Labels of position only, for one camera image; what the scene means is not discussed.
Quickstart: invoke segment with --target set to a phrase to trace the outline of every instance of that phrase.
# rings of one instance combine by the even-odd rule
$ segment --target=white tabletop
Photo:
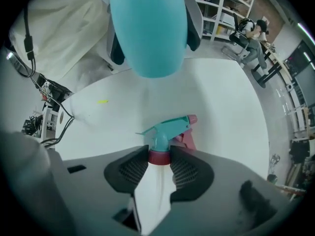
[[[192,136],[198,150],[241,162],[267,178],[265,118],[250,81],[235,61],[186,59],[180,71],[161,79],[124,71],[88,86],[63,105],[75,116],[56,145],[63,160],[144,145],[136,133],[170,118],[196,114]],[[61,112],[56,137],[67,121],[64,114],[59,123]]]

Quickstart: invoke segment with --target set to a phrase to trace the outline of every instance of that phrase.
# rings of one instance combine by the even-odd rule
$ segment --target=yellow tag
[[[97,103],[107,103],[108,100],[99,100]]]

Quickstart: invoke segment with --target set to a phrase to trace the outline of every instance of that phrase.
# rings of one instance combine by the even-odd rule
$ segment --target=black chair
[[[242,50],[241,52],[236,53],[232,49],[230,49],[228,46],[224,46],[221,52],[229,56],[233,60],[239,60],[240,57],[244,54],[244,52],[248,51],[247,47],[249,44],[249,40],[243,33],[240,32],[239,27],[238,27],[238,22],[237,22],[237,16],[235,13],[233,13],[233,17],[234,17],[235,31],[229,36],[229,39],[235,44],[241,46]]]

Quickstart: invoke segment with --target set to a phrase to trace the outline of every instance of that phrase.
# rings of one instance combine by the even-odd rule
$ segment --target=teal bottle
[[[117,39],[140,76],[160,78],[182,66],[187,45],[184,0],[110,0]]]

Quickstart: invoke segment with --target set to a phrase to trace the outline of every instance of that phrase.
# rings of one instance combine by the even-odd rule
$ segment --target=teal spray nozzle
[[[176,138],[179,142],[185,143],[186,147],[194,148],[191,125],[197,122],[196,115],[188,115],[180,118],[170,119],[163,121],[153,127],[142,132],[141,135],[145,135],[152,129],[156,131],[154,139],[154,145],[150,148],[155,152],[168,152],[169,141]]]

